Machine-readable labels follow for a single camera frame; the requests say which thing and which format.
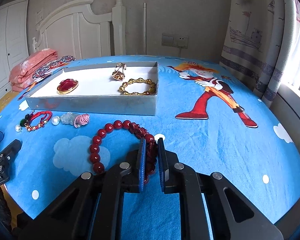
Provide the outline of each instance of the red string bracelet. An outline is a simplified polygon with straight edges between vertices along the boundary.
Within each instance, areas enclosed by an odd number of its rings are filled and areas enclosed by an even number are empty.
[[[107,123],[104,129],[99,129],[97,135],[92,138],[92,145],[90,145],[90,161],[93,164],[93,170],[96,174],[103,173],[105,170],[104,165],[100,162],[101,158],[98,154],[100,151],[100,145],[102,143],[102,139],[106,137],[107,133],[113,132],[114,129],[119,130],[124,128],[129,130],[131,134],[134,134],[138,139],[145,138],[146,140],[146,173],[144,184],[147,184],[149,181],[149,175],[155,173],[155,164],[157,162],[157,143],[154,140],[154,136],[148,131],[140,127],[139,124],[135,122],[130,122],[129,120],[125,120],[123,123],[120,120],[114,121],[113,124]]]
[[[44,117],[40,119],[40,122],[36,126],[30,126],[31,122],[42,114],[44,114]],[[51,111],[41,111],[41,112],[37,112],[36,114],[32,113],[30,114],[29,121],[25,124],[25,127],[29,132],[38,130],[39,128],[44,127],[44,125],[49,122],[51,117],[52,117]]]

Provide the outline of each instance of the white dot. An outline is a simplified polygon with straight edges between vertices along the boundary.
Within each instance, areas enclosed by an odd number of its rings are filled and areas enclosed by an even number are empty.
[[[158,133],[158,134],[156,134],[156,135],[154,136],[154,140],[155,140],[156,142],[158,142],[159,138],[162,138],[162,139],[164,140],[166,137],[165,137],[163,134],[161,134],[161,133]]]
[[[263,181],[264,184],[268,184],[269,183],[269,177],[268,177],[268,175],[266,175],[266,174],[263,175],[262,176],[262,181]]]
[[[39,192],[37,190],[32,191],[32,198],[34,200],[39,198]]]

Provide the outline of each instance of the blue bedsheet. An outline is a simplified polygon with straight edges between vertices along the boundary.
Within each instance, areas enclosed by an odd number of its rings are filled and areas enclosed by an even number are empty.
[[[0,113],[0,131],[5,134],[0,151],[14,139],[22,142],[6,186],[27,214],[35,218],[77,176],[92,171],[91,138],[117,119],[139,123],[153,135],[163,134],[166,149],[197,172],[224,174],[271,222],[292,207],[300,197],[300,155],[294,143],[265,104],[221,66],[173,57],[118,56],[77,60],[68,67],[130,61],[158,62],[156,116],[91,114],[90,123],[78,129],[49,122],[37,131],[17,133],[15,125],[30,112],[22,111],[24,99],[13,99]],[[234,99],[237,109],[205,92],[208,86]],[[53,111],[54,116],[63,113]],[[128,131],[115,131],[103,139],[101,161],[108,169],[137,147],[138,140]],[[39,193],[36,200],[34,190]],[[161,192],[158,171],[144,192],[125,194],[124,205],[122,239],[180,239],[179,198]]]

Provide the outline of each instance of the curtain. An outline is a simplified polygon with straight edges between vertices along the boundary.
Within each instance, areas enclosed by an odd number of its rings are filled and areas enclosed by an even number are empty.
[[[292,53],[289,57],[283,80],[300,90],[300,3],[295,0],[296,18]]]
[[[267,106],[291,54],[295,18],[295,0],[231,0],[220,65]]]

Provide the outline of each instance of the ship drawing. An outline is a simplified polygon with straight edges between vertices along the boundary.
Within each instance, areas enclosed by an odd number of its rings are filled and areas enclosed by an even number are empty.
[[[248,36],[247,31],[249,28],[251,12],[244,11],[242,12],[242,14],[248,17],[248,24],[245,34],[242,34],[238,30],[235,30],[230,26],[230,39],[234,43],[242,44],[259,50],[261,46],[262,31],[258,30],[257,28],[254,28],[254,30],[251,33],[251,36]]]
[[[268,11],[274,14],[274,1],[272,0],[268,5]]]

